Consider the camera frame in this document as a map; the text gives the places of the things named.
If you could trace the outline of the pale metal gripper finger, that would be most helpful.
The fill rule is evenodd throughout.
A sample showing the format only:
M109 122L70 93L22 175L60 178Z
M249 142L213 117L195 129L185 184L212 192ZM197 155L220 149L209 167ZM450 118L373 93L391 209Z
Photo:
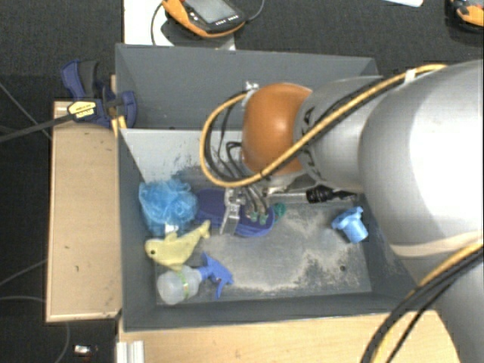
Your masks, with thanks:
M221 235L233 235L236 229L236 197L233 189L226 189L224 194L225 211L219 229Z
M232 202L231 202L231 205L232 205L231 215L232 215L232 220L235 228L240 222L241 210L242 210L242 207L245 206L246 201L247 201L247 198L245 195L245 191L243 191L242 189L234 189Z

